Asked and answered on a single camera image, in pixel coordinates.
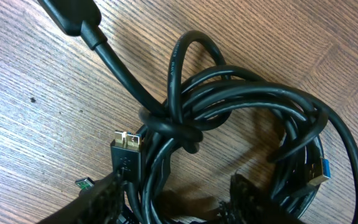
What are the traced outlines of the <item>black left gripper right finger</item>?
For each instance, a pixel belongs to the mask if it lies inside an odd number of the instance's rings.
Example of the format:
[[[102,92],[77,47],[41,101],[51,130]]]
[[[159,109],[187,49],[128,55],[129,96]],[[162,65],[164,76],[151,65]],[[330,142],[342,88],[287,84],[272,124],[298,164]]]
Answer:
[[[221,223],[303,224],[240,174],[230,179],[230,201],[220,204]]]

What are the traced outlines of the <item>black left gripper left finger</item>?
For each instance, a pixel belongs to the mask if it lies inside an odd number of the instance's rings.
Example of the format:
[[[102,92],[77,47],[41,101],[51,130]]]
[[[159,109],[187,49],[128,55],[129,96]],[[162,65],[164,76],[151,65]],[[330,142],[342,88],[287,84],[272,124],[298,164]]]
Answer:
[[[122,175],[113,172],[39,224],[116,223],[122,211],[123,186]]]

